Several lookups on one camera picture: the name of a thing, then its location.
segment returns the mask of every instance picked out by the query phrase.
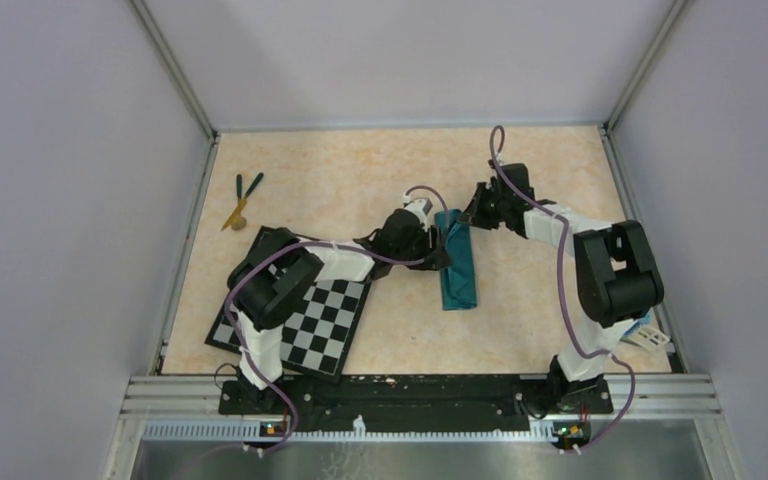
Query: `chessboard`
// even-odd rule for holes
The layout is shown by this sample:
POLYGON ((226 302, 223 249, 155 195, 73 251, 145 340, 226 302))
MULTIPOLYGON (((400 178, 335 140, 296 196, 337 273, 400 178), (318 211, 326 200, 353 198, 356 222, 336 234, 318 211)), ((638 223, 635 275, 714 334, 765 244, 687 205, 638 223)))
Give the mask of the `chessboard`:
MULTIPOLYGON (((273 230, 261 227, 252 248, 273 230)), ((269 271, 273 275, 277 273, 273 265, 269 266, 269 271)), ((284 368, 338 382, 369 288, 367 283, 346 280, 314 283, 281 331, 280 350, 284 368)), ((222 306, 205 343, 235 353, 240 351, 240 341, 222 306)))

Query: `folded towel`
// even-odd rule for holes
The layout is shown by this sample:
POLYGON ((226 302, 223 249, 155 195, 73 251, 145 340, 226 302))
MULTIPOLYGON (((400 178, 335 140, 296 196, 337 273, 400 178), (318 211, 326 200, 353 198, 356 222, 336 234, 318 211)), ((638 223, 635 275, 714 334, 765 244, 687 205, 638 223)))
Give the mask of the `folded towel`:
POLYGON ((451 229, 446 237, 445 247, 452 259, 452 265, 440 271, 443 310, 469 310, 478 306, 469 225, 457 223, 456 220, 460 214, 460 210, 449 210, 450 225, 448 226, 446 226, 444 212, 434 215, 434 224, 437 228, 444 232, 451 229))

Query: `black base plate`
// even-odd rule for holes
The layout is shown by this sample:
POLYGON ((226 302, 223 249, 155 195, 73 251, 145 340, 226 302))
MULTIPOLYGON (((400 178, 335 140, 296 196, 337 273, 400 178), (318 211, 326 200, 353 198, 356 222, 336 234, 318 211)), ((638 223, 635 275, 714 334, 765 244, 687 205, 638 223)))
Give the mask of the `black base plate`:
MULTIPOLYGON (((358 415, 371 432, 487 432, 528 430, 528 415, 516 394, 534 398, 545 391, 546 380, 520 375, 365 375, 344 376, 334 385, 285 375, 277 385, 299 410, 301 432, 351 431, 358 415)), ((601 398, 607 391, 600 382, 588 393, 584 400, 591 414, 613 412, 610 397, 601 398)), ((222 393, 221 415, 284 413, 280 400, 266 410, 256 405, 237 380, 225 382, 222 393)))

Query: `gray wall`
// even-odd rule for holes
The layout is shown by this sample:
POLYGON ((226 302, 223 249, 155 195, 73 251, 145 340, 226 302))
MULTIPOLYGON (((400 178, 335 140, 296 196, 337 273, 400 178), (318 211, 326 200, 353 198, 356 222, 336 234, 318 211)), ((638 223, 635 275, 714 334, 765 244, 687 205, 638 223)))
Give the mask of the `gray wall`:
POLYGON ((220 129, 604 120, 670 0, 147 2, 220 129))
POLYGON ((0 479, 101 474, 204 148, 124 1, 0 2, 0 479))
POLYGON ((695 2, 618 143, 686 353, 768 478, 768 2, 695 2))

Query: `wooden table surface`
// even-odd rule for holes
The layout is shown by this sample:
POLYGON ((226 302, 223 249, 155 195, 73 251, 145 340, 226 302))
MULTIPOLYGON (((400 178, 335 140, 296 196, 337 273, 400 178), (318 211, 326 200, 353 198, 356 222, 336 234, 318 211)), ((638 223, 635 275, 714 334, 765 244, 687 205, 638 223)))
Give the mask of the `wooden table surface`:
MULTIPOLYGON (((611 222, 623 214, 596 127, 508 128, 504 161, 525 163, 538 198, 611 222)), ((204 344, 227 294, 228 273, 261 225, 347 240, 380 227, 407 188, 437 188, 465 208, 492 171, 489 128, 222 134, 195 236, 163 373, 212 374, 232 354, 204 344), (265 178, 245 209, 248 226, 220 227, 236 205, 234 177, 265 178)), ((443 311, 437 272, 394 267, 375 282, 344 373, 539 373, 568 342, 558 308, 556 250, 504 227, 472 229, 479 306, 443 311)), ((575 266, 565 262, 573 319, 583 316, 575 266)), ((666 355, 620 345, 640 372, 668 372, 666 355)), ((608 371, 621 372, 608 362, 608 371)))

